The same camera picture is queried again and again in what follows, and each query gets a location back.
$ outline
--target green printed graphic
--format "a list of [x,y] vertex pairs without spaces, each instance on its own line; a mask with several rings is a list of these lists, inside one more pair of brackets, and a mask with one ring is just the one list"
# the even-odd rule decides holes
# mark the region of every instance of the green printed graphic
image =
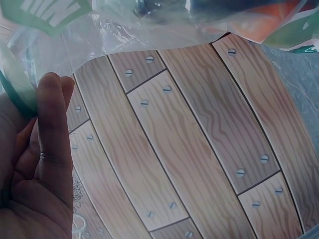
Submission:
[[319,37],[319,10],[289,22],[267,37],[263,43],[276,48],[291,48]]
[[53,36],[91,11],[87,0],[1,0],[4,17]]
[[317,52],[316,48],[314,45],[310,45],[310,46],[302,46],[298,49],[293,49],[291,51],[289,51],[291,53],[313,53],[313,52]]

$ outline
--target wood grain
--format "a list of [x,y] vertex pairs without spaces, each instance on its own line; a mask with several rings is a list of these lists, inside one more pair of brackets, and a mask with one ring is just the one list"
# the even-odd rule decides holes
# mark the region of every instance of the wood grain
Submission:
[[73,95],[70,101],[69,108],[66,112],[66,116],[68,120],[69,130],[76,129],[79,125],[83,124],[89,119],[77,85],[75,85],[74,87]]
[[[84,190],[83,183],[75,170],[73,170],[73,187],[75,188],[75,213],[83,216],[87,222],[87,228],[83,237],[94,239],[111,239],[111,236],[102,223],[99,215],[95,211],[86,191]],[[81,227],[83,224],[77,223],[77,218],[73,220],[76,227]]]
[[[170,93],[162,90],[167,86]],[[129,93],[129,99],[204,238],[254,238],[222,168],[167,71]],[[148,101],[146,108],[141,100]]]
[[[301,236],[297,211],[282,173],[277,173],[239,196],[239,200],[260,239],[296,239]],[[260,203],[258,208],[252,205]]]
[[[319,158],[300,113],[258,45],[229,35],[213,46],[265,128],[308,231],[319,223]],[[231,48],[237,51],[232,57]]]
[[[152,63],[145,61],[148,56],[153,57]],[[118,53],[111,55],[110,59],[126,92],[165,68],[156,51]],[[130,77],[125,76],[126,70],[132,70]]]
[[[268,142],[221,60],[208,44],[161,51],[237,193],[279,170]],[[263,155],[267,163],[261,162]],[[237,177],[238,169],[245,175]]]
[[150,239],[88,121],[71,134],[74,167],[113,239]]
[[185,239],[192,235],[192,239],[202,239],[191,219],[186,219],[166,228],[151,233],[153,239]]
[[[87,62],[76,77],[115,172],[147,229],[153,231],[187,218],[108,59]],[[176,207],[171,209],[171,203],[176,203]]]

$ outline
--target finger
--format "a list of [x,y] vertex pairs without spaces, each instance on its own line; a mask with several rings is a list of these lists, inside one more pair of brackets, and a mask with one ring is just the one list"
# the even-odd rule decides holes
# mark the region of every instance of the finger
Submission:
[[[62,93],[66,110],[69,108],[71,97],[74,90],[74,80],[71,77],[61,77]],[[39,164],[34,172],[34,179],[39,179]]]
[[0,95],[0,189],[3,188],[12,160],[16,135],[28,124],[25,118],[11,102],[6,93]]
[[16,136],[16,142],[12,157],[12,165],[15,167],[23,152],[29,146],[30,136],[34,127],[36,119],[32,119],[30,123]]
[[45,75],[39,82],[36,94],[41,147],[39,179],[48,190],[72,209],[73,165],[66,106],[59,77],[55,74]]

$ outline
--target blue surface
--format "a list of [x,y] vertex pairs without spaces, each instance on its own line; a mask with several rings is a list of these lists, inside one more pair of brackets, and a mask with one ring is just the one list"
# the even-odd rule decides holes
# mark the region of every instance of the blue surface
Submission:
[[292,54],[262,45],[292,95],[319,155],[319,53]]

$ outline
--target plank seam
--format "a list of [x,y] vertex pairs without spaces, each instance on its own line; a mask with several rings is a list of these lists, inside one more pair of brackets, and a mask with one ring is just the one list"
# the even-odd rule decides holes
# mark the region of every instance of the plank seam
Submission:
[[157,72],[155,75],[149,77],[147,80],[145,80],[144,82],[138,84],[137,86],[135,86],[135,87],[132,88],[131,90],[127,91],[126,93],[125,93],[125,91],[124,91],[124,93],[128,95],[128,94],[131,93],[132,91],[136,90],[138,87],[140,87],[140,86],[146,84],[148,81],[150,81],[151,79],[155,78],[156,76],[158,76],[159,74],[161,74],[162,72],[164,72],[164,71],[166,71],[166,70],[167,70],[166,68],[162,69],[161,71],[159,71],[159,72]]
[[[113,70],[114,73],[115,73],[115,70],[114,70],[114,67],[113,67],[111,61],[110,61],[110,64],[111,64],[112,70]],[[118,82],[120,82],[120,79],[119,79],[118,75],[117,75],[116,73],[115,73],[115,75],[116,75],[116,78],[118,79]],[[122,85],[121,85],[121,88],[122,88],[122,91],[123,91],[124,94],[125,94],[125,90],[124,90],[124,87],[123,87]],[[180,200],[180,203],[182,204],[182,206],[183,206],[184,209],[186,210],[186,212],[187,212],[187,214],[188,214],[188,217],[187,217],[187,218],[189,218],[189,212],[188,212],[187,208],[185,207],[184,202],[183,202],[182,199],[180,198],[180,196],[179,196],[179,194],[178,194],[178,192],[177,192],[177,189],[175,188],[174,184],[172,183],[172,180],[170,179],[168,173],[166,172],[166,170],[165,170],[165,168],[164,168],[164,166],[163,166],[163,164],[162,164],[162,162],[161,162],[159,156],[157,155],[157,153],[156,153],[156,151],[155,151],[153,145],[151,144],[151,141],[150,141],[148,135],[146,134],[146,132],[145,132],[143,126],[142,126],[142,123],[140,122],[140,119],[138,118],[138,116],[137,116],[137,114],[136,114],[136,112],[135,112],[135,110],[134,110],[134,108],[133,108],[133,106],[132,106],[132,104],[131,104],[131,101],[129,100],[128,95],[125,94],[125,97],[126,97],[126,100],[127,100],[127,102],[129,103],[129,105],[130,105],[130,107],[131,107],[131,109],[132,109],[132,111],[133,111],[133,114],[134,114],[135,118],[137,119],[137,121],[138,121],[138,123],[139,123],[139,125],[140,125],[140,127],[141,127],[141,129],[142,129],[142,131],[143,131],[143,133],[144,133],[144,135],[145,135],[145,138],[147,139],[149,145],[151,146],[151,149],[152,149],[152,151],[153,151],[153,153],[154,153],[156,159],[158,160],[158,162],[159,162],[159,164],[160,164],[162,170],[164,171],[166,177],[168,178],[169,183],[170,183],[171,186],[173,187],[174,192],[176,193],[178,199]]]
[[274,148],[273,148],[273,145],[271,144],[269,138],[267,137],[267,134],[266,134],[266,131],[265,131],[263,125],[261,124],[259,118],[257,117],[257,112],[256,112],[256,110],[252,107],[252,105],[250,104],[250,102],[249,102],[249,100],[248,100],[248,97],[247,97],[246,94],[244,93],[243,89],[240,87],[239,83],[237,82],[237,80],[235,79],[235,77],[233,76],[233,74],[230,72],[229,68],[227,67],[226,63],[223,61],[222,57],[219,55],[218,51],[215,49],[215,47],[214,47],[212,44],[210,44],[210,46],[212,47],[212,49],[213,49],[213,50],[215,51],[215,53],[217,54],[219,60],[223,63],[223,65],[224,65],[224,67],[226,68],[228,74],[231,76],[232,81],[234,82],[234,84],[235,84],[236,87],[238,88],[239,92],[240,92],[241,95],[243,96],[244,100],[246,101],[246,104],[249,106],[251,112],[253,113],[253,115],[254,115],[254,117],[255,117],[255,119],[256,119],[256,121],[257,121],[259,127],[260,127],[260,129],[262,130],[263,135],[264,135],[264,137],[265,137],[265,139],[266,139],[268,145],[270,146],[270,149],[271,149],[271,151],[273,152],[274,157],[275,157],[275,160],[276,160],[276,162],[277,162],[277,164],[278,164],[278,166],[279,166],[279,169],[280,169],[280,171],[281,171],[281,173],[282,173],[282,175],[283,175],[284,182],[285,182],[285,184],[287,185],[289,195],[290,195],[290,197],[292,198],[292,201],[293,201],[293,204],[294,204],[294,207],[295,207],[297,216],[298,216],[298,220],[299,220],[299,224],[300,224],[300,227],[301,227],[301,230],[302,230],[302,234],[304,234],[304,233],[305,233],[304,224],[303,224],[303,222],[302,222],[302,220],[301,220],[301,215],[300,215],[300,212],[299,212],[299,210],[298,210],[296,200],[295,200],[295,198],[294,198],[294,196],[293,196],[293,193],[292,193],[292,191],[291,191],[291,188],[289,187],[288,180],[287,180],[287,178],[286,178],[286,176],[285,176],[285,174],[284,174],[284,171],[283,171],[283,169],[282,169],[282,167],[281,167],[281,164],[280,164],[280,162],[279,162],[279,160],[278,160],[278,158],[277,158],[277,154],[275,153],[275,150],[274,150]]
[[[158,54],[159,54],[160,59],[161,59],[161,60],[162,60],[162,62],[164,63],[165,67],[167,68],[166,63],[165,63],[165,62],[164,62],[164,60],[162,59],[162,57],[161,57],[161,55],[160,55],[160,53],[159,53],[159,52],[158,52]],[[217,157],[217,154],[216,154],[216,152],[215,152],[215,150],[214,150],[214,148],[213,148],[213,146],[212,146],[212,144],[211,144],[210,140],[208,139],[208,137],[207,137],[207,135],[206,135],[205,131],[203,130],[203,128],[202,128],[202,126],[201,126],[201,124],[199,123],[199,119],[196,117],[195,113],[194,113],[194,112],[193,112],[193,110],[191,109],[190,104],[188,103],[188,101],[187,101],[186,97],[185,97],[185,96],[184,96],[184,94],[182,93],[182,90],[180,89],[179,85],[177,84],[177,82],[176,82],[176,80],[174,79],[173,75],[171,74],[170,70],[168,70],[168,69],[167,69],[167,71],[168,71],[168,73],[169,73],[170,77],[172,78],[172,81],[173,81],[173,82],[174,82],[174,84],[176,85],[176,87],[177,87],[177,89],[178,89],[179,93],[181,94],[182,98],[183,98],[183,99],[184,99],[184,101],[186,102],[187,107],[189,108],[190,112],[192,113],[193,117],[195,118],[196,123],[198,124],[198,126],[199,126],[200,130],[202,131],[202,133],[203,133],[203,135],[204,135],[204,137],[205,137],[206,141],[208,142],[208,144],[209,144],[209,146],[210,146],[210,148],[211,148],[212,152],[214,153],[214,155],[215,155],[215,157],[216,157],[216,159],[217,159],[217,162],[218,162],[219,166],[220,166],[220,167],[221,167],[221,169],[223,170],[223,173],[224,173],[224,175],[225,175],[225,177],[226,177],[226,179],[227,179],[227,181],[228,181],[228,183],[229,183],[230,187],[232,188],[233,193],[235,194],[235,196],[236,196],[237,200],[239,201],[239,198],[238,198],[238,195],[237,195],[237,193],[236,193],[236,191],[235,191],[235,188],[234,188],[234,187],[233,187],[233,185],[231,184],[230,179],[227,177],[227,174],[226,174],[226,171],[225,171],[224,167],[222,166],[222,164],[221,164],[221,162],[220,162],[219,158]],[[239,205],[241,206],[242,211],[244,212],[244,214],[245,214],[245,216],[246,216],[246,219],[247,219],[247,221],[248,221],[248,223],[249,223],[249,225],[250,225],[251,229],[252,229],[252,230],[253,230],[253,232],[254,232],[255,237],[256,237],[256,238],[258,238],[258,237],[257,237],[257,234],[256,234],[256,232],[255,232],[255,230],[254,230],[254,228],[252,227],[251,222],[250,222],[250,221],[249,221],[249,219],[248,219],[248,216],[247,216],[247,214],[246,214],[246,212],[245,212],[245,210],[244,210],[243,206],[242,206],[242,205],[241,205],[241,203],[240,203],[240,201],[239,201]],[[194,225],[195,225],[196,229],[199,231],[200,235],[202,236],[202,234],[201,234],[200,230],[197,228],[196,223],[194,223]]]
[[[81,88],[78,87],[78,89],[79,89],[80,95],[81,95],[81,97],[82,97]],[[115,174],[116,179],[117,179],[118,182],[120,183],[120,186],[122,187],[124,194],[126,195],[127,199],[129,200],[130,204],[132,205],[132,208],[133,208],[134,211],[136,212],[138,218],[141,220],[141,223],[143,224],[144,228],[146,229],[147,232],[149,232],[148,229],[147,229],[147,227],[145,226],[144,222],[142,221],[140,215],[138,214],[138,212],[136,211],[135,207],[133,206],[133,203],[132,203],[131,199],[129,198],[129,196],[128,196],[128,194],[127,194],[127,192],[126,192],[126,190],[125,190],[125,188],[124,188],[124,186],[123,186],[123,184],[122,184],[122,182],[120,181],[120,179],[119,179],[119,177],[118,177],[118,175],[117,175],[117,173],[116,173],[116,171],[115,171],[115,169],[114,169],[114,166],[113,166],[113,164],[111,163],[111,161],[110,161],[110,159],[109,159],[109,157],[108,157],[108,155],[107,155],[107,153],[106,153],[106,150],[105,150],[105,148],[104,148],[104,146],[103,146],[103,144],[102,144],[102,142],[101,142],[101,140],[100,140],[100,137],[99,137],[99,135],[97,134],[97,131],[96,131],[95,126],[94,126],[94,124],[93,124],[93,122],[92,122],[92,120],[91,120],[90,113],[89,113],[88,110],[87,110],[87,114],[88,114],[88,117],[89,117],[89,121],[91,122],[93,131],[94,131],[94,133],[95,133],[96,136],[97,136],[98,143],[100,144],[100,146],[101,146],[101,148],[102,148],[102,150],[103,150],[103,153],[105,154],[105,156],[106,156],[106,158],[107,158],[107,160],[108,160],[108,162],[109,162],[109,164],[110,164],[110,166],[111,166],[111,168],[112,168],[112,171],[113,171],[114,174]],[[104,223],[104,221],[103,221],[102,219],[101,219],[101,221],[103,222],[105,228],[108,229],[108,227],[107,227],[107,225]]]

